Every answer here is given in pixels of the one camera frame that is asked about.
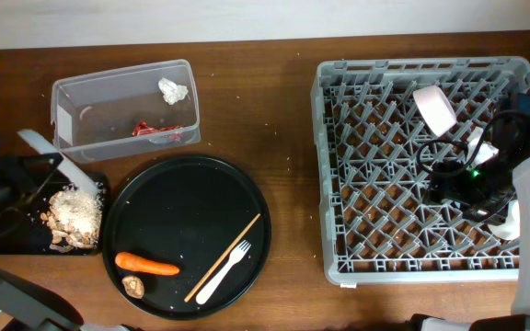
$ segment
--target fork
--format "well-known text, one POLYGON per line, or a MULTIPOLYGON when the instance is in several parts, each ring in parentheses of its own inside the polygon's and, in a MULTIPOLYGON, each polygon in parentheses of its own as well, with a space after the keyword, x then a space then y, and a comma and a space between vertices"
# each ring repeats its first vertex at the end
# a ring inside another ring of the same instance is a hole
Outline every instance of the fork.
POLYGON ((203 289, 198 293, 198 296, 195 297, 195 301, 197 303, 204 304, 208 301, 208 299, 210 299, 210 296, 212 296, 218 285, 220 285, 220 282, 224 279, 226 273, 230 271, 232 266, 243 259, 249 248, 250 243, 247 240, 243 240, 242 243, 238 244, 235 249, 230 252, 230 256, 228 256, 228 262, 226 262, 222 269, 218 271, 216 276, 214 276, 206 284, 206 286, 203 287, 203 289))

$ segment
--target dish rack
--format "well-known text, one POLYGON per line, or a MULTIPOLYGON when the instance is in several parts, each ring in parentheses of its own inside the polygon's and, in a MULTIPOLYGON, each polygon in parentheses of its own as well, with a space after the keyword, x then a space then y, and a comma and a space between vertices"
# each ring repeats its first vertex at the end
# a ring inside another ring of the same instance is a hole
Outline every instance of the dish rack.
MULTIPOLYGON (((464 220, 452 201, 422 203, 430 177, 414 155, 435 139, 412 92, 437 85, 465 140, 499 101, 530 94, 530 64, 519 57, 321 63, 311 92, 320 176, 324 270, 334 284, 516 280, 519 240, 464 220)), ((464 157, 436 144, 421 159, 464 157)))

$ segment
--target plastic bin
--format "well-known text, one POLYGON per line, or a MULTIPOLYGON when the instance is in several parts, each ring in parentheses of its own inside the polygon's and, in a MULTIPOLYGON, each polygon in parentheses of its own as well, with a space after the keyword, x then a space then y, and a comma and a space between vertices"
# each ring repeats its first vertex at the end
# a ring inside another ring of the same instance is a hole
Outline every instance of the plastic bin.
MULTIPOLYGON (((437 85, 465 140, 499 101, 530 94, 530 65, 519 57, 335 61, 318 66, 311 91, 320 174, 324 271, 357 283, 516 280, 519 239, 495 237, 464 220, 451 201, 422 203, 430 177, 416 168, 419 146, 434 139, 412 98, 437 85)), ((425 160, 463 157, 451 145, 425 160)))
POLYGON ((59 80, 52 86, 54 146, 78 163, 153 152, 200 141, 200 108, 185 60, 151 63, 59 80), (166 78, 188 88, 173 106, 158 81, 166 78), (133 137, 145 121, 160 129, 183 128, 133 137))

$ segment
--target clear plastic container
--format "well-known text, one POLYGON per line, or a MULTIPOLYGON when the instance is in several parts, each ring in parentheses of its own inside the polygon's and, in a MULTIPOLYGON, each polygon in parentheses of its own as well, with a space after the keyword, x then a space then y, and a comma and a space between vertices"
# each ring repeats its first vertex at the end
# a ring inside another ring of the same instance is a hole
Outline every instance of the clear plastic container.
POLYGON ((151 63, 59 80, 52 86, 54 146, 77 163, 153 152, 200 141, 200 108, 185 60, 151 63), (166 78, 188 88, 170 106, 158 88, 166 78), (133 137, 141 121, 160 129, 133 137))

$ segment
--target white wall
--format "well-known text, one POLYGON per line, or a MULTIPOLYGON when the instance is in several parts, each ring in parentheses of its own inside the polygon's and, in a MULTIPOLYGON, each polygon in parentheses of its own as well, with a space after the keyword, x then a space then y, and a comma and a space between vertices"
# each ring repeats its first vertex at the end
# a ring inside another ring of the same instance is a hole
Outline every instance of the white wall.
POLYGON ((0 0, 0 49, 530 29, 530 0, 0 0))

